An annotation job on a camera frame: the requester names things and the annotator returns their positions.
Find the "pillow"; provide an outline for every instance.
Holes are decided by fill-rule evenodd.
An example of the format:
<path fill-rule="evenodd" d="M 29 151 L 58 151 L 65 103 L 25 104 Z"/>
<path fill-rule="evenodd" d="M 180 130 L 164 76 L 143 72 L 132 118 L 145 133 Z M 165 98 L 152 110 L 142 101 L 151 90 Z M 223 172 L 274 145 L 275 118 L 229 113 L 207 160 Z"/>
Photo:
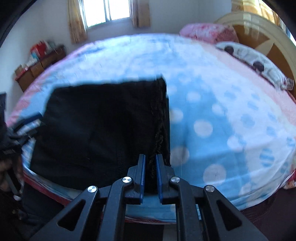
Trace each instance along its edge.
<path fill-rule="evenodd" d="M 233 42 L 217 43 L 216 47 L 250 66 L 259 75 L 267 79 L 275 88 L 293 90 L 294 80 L 287 78 L 264 54 L 248 46 Z"/>
<path fill-rule="evenodd" d="M 214 23 L 188 24 L 182 28 L 180 35 L 211 44 L 222 41 L 239 42 L 237 33 L 233 27 Z"/>

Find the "pink pillow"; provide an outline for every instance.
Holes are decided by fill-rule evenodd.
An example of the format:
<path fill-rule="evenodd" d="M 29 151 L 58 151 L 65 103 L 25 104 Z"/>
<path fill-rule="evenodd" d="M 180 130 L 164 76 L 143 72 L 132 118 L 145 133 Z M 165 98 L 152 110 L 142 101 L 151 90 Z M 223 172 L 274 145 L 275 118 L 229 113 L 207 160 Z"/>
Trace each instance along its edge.
<path fill-rule="evenodd" d="M 239 42 L 233 27 L 214 23 L 187 24 L 180 31 L 180 35 L 191 39 L 202 40 L 211 44 L 218 42 Z"/>

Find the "beige curtain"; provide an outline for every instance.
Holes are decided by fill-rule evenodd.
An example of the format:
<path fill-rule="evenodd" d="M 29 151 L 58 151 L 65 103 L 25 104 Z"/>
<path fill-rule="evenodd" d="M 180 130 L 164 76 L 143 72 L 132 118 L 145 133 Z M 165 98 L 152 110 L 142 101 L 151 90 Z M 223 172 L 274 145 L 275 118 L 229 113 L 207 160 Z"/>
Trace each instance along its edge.
<path fill-rule="evenodd" d="M 232 0 L 231 11 L 245 11 L 262 16 L 283 28 L 280 17 L 262 0 Z"/>
<path fill-rule="evenodd" d="M 72 43 L 77 44 L 87 40 L 80 0 L 68 0 L 68 21 Z"/>
<path fill-rule="evenodd" d="M 133 26 L 150 27 L 149 0 L 129 0 Z"/>

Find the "metal pivot bolt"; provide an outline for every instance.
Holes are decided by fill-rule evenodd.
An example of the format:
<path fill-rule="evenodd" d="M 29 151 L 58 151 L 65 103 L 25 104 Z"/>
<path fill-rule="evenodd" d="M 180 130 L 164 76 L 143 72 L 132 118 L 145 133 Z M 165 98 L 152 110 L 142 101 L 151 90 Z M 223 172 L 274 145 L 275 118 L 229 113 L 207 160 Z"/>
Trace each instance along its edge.
<path fill-rule="evenodd" d="M 180 182 L 180 178 L 179 178 L 179 177 L 172 177 L 170 180 L 171 180 L 172 182 L 174 182 L 174 183 L 178 183 L 178 182 Z"/>
<path fill-rule="evenodd" d="M 124 177 L 124 178 L 122 179 L 122 181 L 123 181 L 124 183 L 130 183 L 130 182 L 131 182 L 131 177 Z"/>
<path fill-rule="evenodd" d="M 215 188 L 212 185 L 206 186 L 205 189 L 206 189 L 207 192 L 213 192 L 213 191 L 215 191 Z"/>
<path fill-rule="evenodd" d="M 93 193 L 93 192 L 96 191 L 96 187 L 95 186 L 90 186 L 90 187 L 88 187 L 87 190 L 88 190 L 88 192 Z"/>

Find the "bed sheet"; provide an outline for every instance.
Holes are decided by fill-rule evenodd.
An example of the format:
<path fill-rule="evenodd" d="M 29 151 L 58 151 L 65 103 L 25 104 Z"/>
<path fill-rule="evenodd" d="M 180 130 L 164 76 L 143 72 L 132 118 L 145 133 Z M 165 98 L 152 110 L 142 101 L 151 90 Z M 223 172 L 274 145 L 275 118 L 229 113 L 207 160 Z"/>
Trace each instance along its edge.
<path fill-rule="evenodd" d="M 296 105 L 251 69 L 209 44 L 143 34 L 87 44 L 45 71 L 24 93 L 7 124 L 44 113 L 56 87 L 163 76 L 170 102 L 171 165 L 190 184 L 214 185 L 238 209 L 284 186 L 295 169 Z M 32 123 L 26 128 L 38 125 Z M 34 141 L 23 148 L 25 181 L 67 204 L 80 191 L 30 171 Z M 136 222 L 175 222 L 174 205 L 145 195 L 127 207 Z"/>

